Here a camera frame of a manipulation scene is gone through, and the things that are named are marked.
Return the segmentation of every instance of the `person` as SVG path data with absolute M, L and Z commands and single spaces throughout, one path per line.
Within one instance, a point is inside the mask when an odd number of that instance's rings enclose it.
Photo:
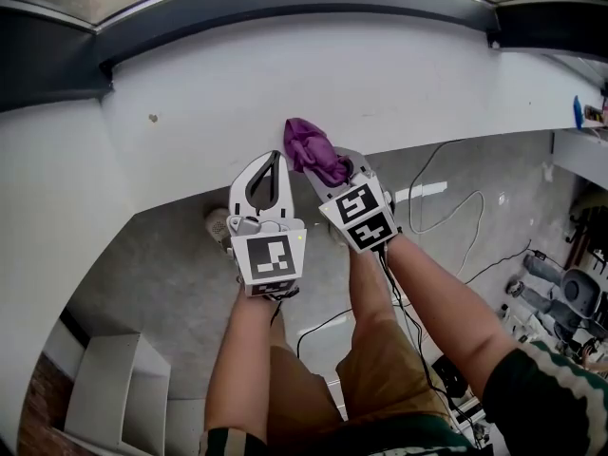
M 409 302 L 511 454 L 608 450 L 603 379 L 544 345 L 518 344 L 478 295 L 405 236 L 393 237 L 387 250 Z M 450 427 L 440 394 L 397 324 L 375 256 L 349 255 L 355 328 L 351 351 L 336 368 L 348 421 L 324 379 L 287 344 L 282 316 L 271 325 L 276 304 L 241 289 L 208 387 L 201 455 L 478 452 Z
M 592 345 L 583 348 L 580 356 L 580 364 L 593 373 L 598 373 L 602 378 L 608 376 L 608 361 L 591 361 L 591 355 L 596 352 Z
M 535 256 L 526 255 L 523 259 L 523 267 L 534 277 L 542 278 L 557 287 L 561 285 L 562 273 Z M 506 285 L 505 291 L 508 295 L 523 299 L 540 313 L 553 317 L 555 320 L 554 334 L 559 340 L 569 342 L 579 328 L 580 316 L 567 304 L 557 299 L 544 297 L 521 280 L 511 279 Z

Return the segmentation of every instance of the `black trim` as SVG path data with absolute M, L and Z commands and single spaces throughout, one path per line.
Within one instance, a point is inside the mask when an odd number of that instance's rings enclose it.
M 84 348 L 88 346 L 88 342 L 91 340 L 91 337 L 86 333 L 85 330 L 78 324 L 78 321 L 74 319 L 74 316 L 68 311 L 64 309 L 59 315 L 59 319 L 66 326 L 67 330 L 72 333 L 72 335 L 76 338 Z
M 245 454 L 247 456 L 265 456 L 268 454 L 268 449 L 261 439 L 253 434 L 247 434 L 245 436 Z
M 508 1 L 496 13 L 501 29 L 488 33 L 491 47 L 608 62 L 601 27 L 608 20 L 607 0 Z
M 210 429 L 207 432 L 207 451 L 205 454 L 224 454 L 226 443 L 228 442 L 228 431 L 230 429 L 219 427 Z
M 114 66 L 202 30 L 297 13 L 393 13 L 442 20 L 480 31 L 498 29 L 494 6 L 485 0 L 164 0 L 131 11 L 123 19 L 113 24 L 108 21 L 107 27 L 103 27 L 99 35 L 103 63 Z
M 280 157 L 281 153 L 277 150 L 273 150 L 268 160 L 257 170 L 245 187 L 245 198 L 249 204 L 256 208 L 258 214 L 260 210 L 272 208 L 278 201 L 278 161 Z M 265 198 L 261 203 L 258 203 L 256 201 L 256 190 L 268 171 L 270 171 L 270 197 Z
M 0 9 L 0 29 L 0 112 L 101 98 L 111 89 L 89 30 L 15 9 Z
M 0 438 L 0 456 L 11 456 L 9 449 L 2 438 Z

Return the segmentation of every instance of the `shorts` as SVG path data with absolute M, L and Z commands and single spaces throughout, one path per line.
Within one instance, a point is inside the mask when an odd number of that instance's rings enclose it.
M 443 388 L 429 369 L 433 385 Z M 271 348 L 271 453 L 298 453 L 344 426 L 397 415 L 431 414 L 451 422 L 439 394 L 428 386 L 420 356 L 394 320 L 379 322 L 359 338 L 336 371 L 349 415 L 347 422 L 322 376 L 310 373 L 292 351 Z

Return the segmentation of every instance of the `wire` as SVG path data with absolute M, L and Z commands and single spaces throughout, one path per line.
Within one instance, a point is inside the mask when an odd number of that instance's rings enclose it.
M 399 304 L 393 304 L 394 307 L 400 307 Z M 346 311 L 342 311 L 342 313 L 340 314 L 336 314 L 334 317 L 331 317 L 330 319 L 328 319 L 327 321 L 325 321 L 322 324 L 319 324 L 318 326 L 315 326 L 314 328 L 312 328 L 309 331 L 304 332 L 297 340 L 297 345 L 295 346 L 295 355 L 299 358 L 300 357 L 300 344 L 302 343 L 302 339 L 304 339 L 304 336 L 310 334 L 310 333 L 314 333 L 316 330 L 320 330 L 321 328 L 323 328 L 323 326 L 325 326 L 328 323 L 331 323 L 334 319 L 336 319 L 337 317 L 340 317 L 342 314 L 346 314 L 349 313 L 350 311 L 352 311 L 352 308 L 347 309 Z
M 275 318 L 278 316 L 278 314 L 279 314 L 279 313 L 280 313 L 280 311 L 281 311 L 281 304 L 282 304 L 282 303 L 283 303 L 283 301 L 282 301 L 282 300 L 279 300 L 279 301 L 278 301 L 278 305 L 276 306 L 275 313 L 273 314 L 273 317 L 271 317 L 271 318 L 270 318 L 270 325 L 271 325 L 271 326 L 273 325 L 273 323 L 275 322 Z
M 558 262 L 556 262 L 553 258 L 551 258 L 549 255 L 545 254 L 544 252 L 541 252 L 540 250 L 532 250 L 530 248 L 528 248 L 529 252 L 532 252 L 534 254 L 535 257 L 539 257 L 538 254 L 541 254 L 544 258 L 546 258 L 547 260 L 552 261 L 553 263 L 555 263 L 558 267 L 560 267 L 562 270 L 566 270 L 564 269 L 561 264 L 559 264 Z
M 428 386 L 431 387 L 433 390 L 435 390 L 435 392 L 437 393 L 437 396 L 442 401 L 442 403 L 444 402 L 444 400 L 441 398 L 440 394 L 443 394 L 447 400 L 449 407 L 452 410 L 456 410 L 461 417 L 465 418 L 465 420 L 470 424 L 471 430 L 473 430 L 473 440 L 475 441 L 475 446 L 478 449 L 481 449 L 482 447 L 480 445 L 480 442 L 475 437 L 475 430 L 473 429 L 473 422 L 471 421 L 470 417 L 468 417 L 464 412 L 462 412 L 460 410 L 459 407 L 457 407 L 452 402 L 451 398 L 449 397 L 449 395 L 447 395 L 447 392 L 445 390 L 435 387 L 433 385 L 432 379 L 430 378 L 430 371 L 428 369 L 427 360 L 425 360 L 425 357 L 422 354 L 422 327 L 420 326 L 420 324 L 418 324 L 418 322 L 416 322 L 416 320 L 413 317 L 411 317 L 411 315 L 409 315 L 408 311 L 406 311 L 406 309 L 403 305 L 403 302 L 401 300 L 401 296 L 398 293 L 397 285 L 396 285 L 394 279 L 392 278 L 392 274 L 390 273 L 389 267 L 387 266 L 386 260 L 384 259 L 384 257 L 381 254 L 379 254 L 379 257 L 380 257 L 380 264 L 382 265 L 384 273 L 387 276 L 387 278 L 389 279 L 389 283 L 392 288 L 392 293 L 393 293 L 395 299 L 397 300 L 397 302 L 399 303 L 399 307 L 401 308 L 404 318 L 406 319 L 406 325 L 408 326 L 408 330 L 409 330 L 409 324 L 408 324 L 408 320 L 409 320 L 413 323 L 414 327 L 416 328 L 416 330 L 418 332 L 418 336 L 417 336 L 418 354 L 420 356 L 420 360 L 422 361 L 422 367 L 425 371 L 425 376 L 427 378 Z M 460 430 L 460 426 L 457 425 L 456 427 L 459 429 L 459 431 L 462 434 L 462 431 Z
M 473 280 L 475 280 L 478 276 L 480 276 L 481 274 L 483 274 L 484 272 L 487 272 L 488 270 L 490 270 L 492 267 L 498 265 L 499 263 L 503 263 L 504 261 L 510 260 L 511 258 L 515 258 L 520 256 L 521 254 L 524 254 L 525 252 L 527 252 L 528 250 L 530 250 L 530 244 L 532 243 L 532 239 L 528 240 L 528 244 L 525 245 L 525 248 L 523 250 L 521 250 L 520 252 L 518 252 L 515 255 L 512 256 L 506 256 L 504 258 L 501 258 L 499 261 L 494 262 L 494 263 L 490 263 L 487 267 L 485 267 L 484 269 L 480 270 L 477 274 L 475 274 L 472 278 L 470 278 L 467 282 L 465 282 L 465 284 L 470 284 Z
M 411 329 L 409 328 L 409 323 L 408 323 L 407 319 L 406 319 L 406 328 L 408 329 L 409 341 L 411 343 L 411 346 L 415 347 L 416 343 L 414 342 L 414 336 L 411 334 Z
M 463 258 L 463 263 L 461 263 L 460 269 L 458 269 L 458 272 L 456 273 L 456 276 L 459 276 L 460 273 L 463 271 L 463 269 L 465 267 L 465 264 L 466 264 L 466 261 L 468 260 L 468 254 L 473 249 L 473 246 L 475 245 L 475 243 L 477 241 L 477 238 L 479 237 L 479 232 L 480 232 L 480 228 L 481 228 L 481 225 L 482 225 L 482 217 L 484 216 L 484 211 L 485 211 L 485 197 L 484 197 L 484 194 L 480 190 L 473 191 L 458 206 L 456 206 L 452 210 L 452 212 L 449 215 L 447 215 L 445 218 L 443 218 L 440 221 L 436 222 L 434 225 L 429 226 L 428 228 L 421 229 L 421 230 L 416 230 L 416 228 L 413 225 L 412 218 L 411 218 L 411 191 L 412 191 L 412 189 L 413 189 L 414 184 L 416 183 L 416 181 L 418 181 L 418 179 L 427 170 L 427 167 L 430 165 L 430 163 L 432 162 L 432 160 L 434 159 L 434 157 L 437 155 L 437 152 L 439 152 L 443 147 L 445 147 L 446 145 L 448 145 L 450 143 L 458 143 L 458 142 L 461 142 L 461 141 L 444 142 L 444 143 L 441 143 L 439 146 L 437 146 L 437 148 L 435 148 L 435 150 L 433 150 L 432 154 L 430 154 L 430 157 L 428 158 L 427 163 L 425 163 L 424 167 L 420 170 L 420 172 L 418 173 L 418 175 L 411 182 L 411 185 L 409 186 L 409 191 L 408 191 L 409 229 L 413 233 L 415 233 L 416 235 L 423 235 L 424 233 L 428 233 L 428 232 L 434 230 L 435 228 L 438 228 L 442 224 L 446 223 L 446 221 L 448 221 L 456 213 L 458 213 L 458 211 L 465 205 L 465 203 L 468 200 L 470 200 L 471 198 L 473 198 L 475 195 L 479 195 L 480 198 L 482 199 L 482 211 L 480 212 L 479 218 L 477 219 L 477 228 L 475 229 L 475 237 L 473 237 L 473 241 L 471 241 L 470 245 L 466 249 L 465 257 Z

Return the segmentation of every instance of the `forearm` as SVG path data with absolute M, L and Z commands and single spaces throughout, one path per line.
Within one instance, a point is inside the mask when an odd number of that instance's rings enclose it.
M 583 366 L 589 371 L 593 371 L 595 373 L 602 373 L 604 371 L 608 371 L 608 362 L 585 362 Z
M 389 243 L 389 267 L 433 341 L 481 398 L 515 341 L 477 294 L 402 235 Z
M 209 382 L 205 430 L 237 428 L 266 442 L 275 307 L 265 299 L 238 294 Z

